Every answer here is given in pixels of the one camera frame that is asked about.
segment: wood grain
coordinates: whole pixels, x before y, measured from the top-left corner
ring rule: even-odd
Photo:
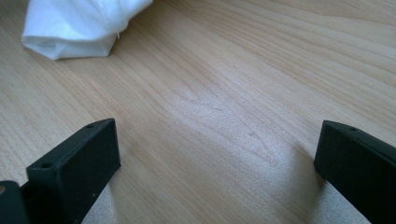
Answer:
[[[396,146],[394,1],[155,1],[107,58],[21,45],[0,3],[0,179],[115,118],[121,169],[85,223],[366,223],[313,168],[324,119]]]

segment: black clamp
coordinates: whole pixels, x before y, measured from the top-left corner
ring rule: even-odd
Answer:
[[[0,182],[0,223],[81,223],[119,168],[115,120],[91,123],[28,166],[21,188]]]

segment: light wood surface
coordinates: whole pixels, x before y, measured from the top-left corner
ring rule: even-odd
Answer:
[[[155,1],[107,58],[21,45],[0,2],[0,179],[115,118],[122,167],[85,223],[366,223],[315,172],[324,119],[396,146],[396,2]]]

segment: screw hole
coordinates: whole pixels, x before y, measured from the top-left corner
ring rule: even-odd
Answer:
[[[48,169],[52,166],[52,162],[44,162],[41,164],[41,168]]]

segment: wooden table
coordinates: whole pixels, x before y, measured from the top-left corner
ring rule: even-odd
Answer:
[[[0,2],[0,179],[115,118],[122,167],[85,223],[365,223],[313,167],[324,119],[396,146],[396,2],[155,1],[107,58],[21,45]]]

